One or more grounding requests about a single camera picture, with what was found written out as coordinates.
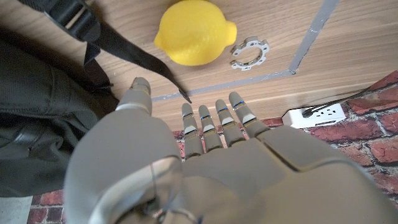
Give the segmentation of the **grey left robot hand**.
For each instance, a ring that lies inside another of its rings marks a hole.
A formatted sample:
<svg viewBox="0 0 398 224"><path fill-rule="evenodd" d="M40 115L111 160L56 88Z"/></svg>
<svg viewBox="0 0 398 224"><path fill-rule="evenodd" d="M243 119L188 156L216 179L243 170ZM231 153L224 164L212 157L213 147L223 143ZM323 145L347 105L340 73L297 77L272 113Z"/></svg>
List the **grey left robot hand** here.
<svg viewBox="0 0 398 224"><path fill-rule="evenodd" d="M64 186L68 223L396 223L372 177L327 143L271 129L235 92L206 107L203 135L182 106L185 154L152 116L149 82L134 79L116 109L77 144Z"/></svg>

